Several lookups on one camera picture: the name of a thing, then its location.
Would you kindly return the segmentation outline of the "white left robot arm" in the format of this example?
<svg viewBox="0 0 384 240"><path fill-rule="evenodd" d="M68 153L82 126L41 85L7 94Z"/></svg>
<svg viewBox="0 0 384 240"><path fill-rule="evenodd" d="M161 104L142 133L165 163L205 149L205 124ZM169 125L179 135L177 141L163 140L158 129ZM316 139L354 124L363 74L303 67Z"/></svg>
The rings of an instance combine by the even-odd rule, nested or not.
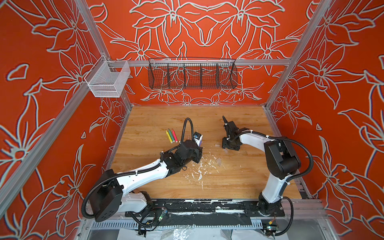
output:
<svg viewBox="0 0 384 240"><path fill-rule="evenodd" d="M194 130L191 133L191 139L182 134L176 147L161 152L160 158L148 165L123 173L105 171L83 200L83 217L103 222L115 213L140 213L149 208L149 195L144 191L134 194L134 190L186 170L190 162L201 161L203 135Z"/></svg>

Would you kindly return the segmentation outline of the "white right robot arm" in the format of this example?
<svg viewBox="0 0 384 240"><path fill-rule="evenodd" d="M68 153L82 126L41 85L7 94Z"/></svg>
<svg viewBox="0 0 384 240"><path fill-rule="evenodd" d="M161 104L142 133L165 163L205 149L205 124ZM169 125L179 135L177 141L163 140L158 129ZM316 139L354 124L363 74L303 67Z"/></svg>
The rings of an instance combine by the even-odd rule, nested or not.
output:
<svg viewBox="0 0 384 240"><path fill-rule="evenodd" d="M259 194L257 211L262 216L270 216L281 206L283 193L289 183L311 172L314 167L313 155L303 144L295 140L265 135L248 128L240 129L225 117L223 121L226 131L226 136L222 140L223 149L238 151L241 145L249 145L265 153L270 174L265 188ZM293 145L302 148L309 159L309 166L302 173L297 173L302 163Z"/></svg>

